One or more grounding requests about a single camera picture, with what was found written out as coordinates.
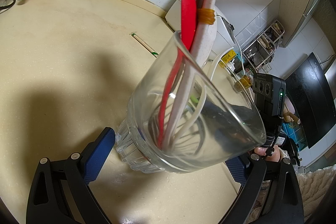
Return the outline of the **white knit sleeve forearm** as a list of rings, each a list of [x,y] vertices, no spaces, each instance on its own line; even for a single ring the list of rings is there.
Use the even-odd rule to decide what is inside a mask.
[[[315,212],[335,177],[335,165],[314,172],[299,173],[297,180],[303,201],[304,220]]]

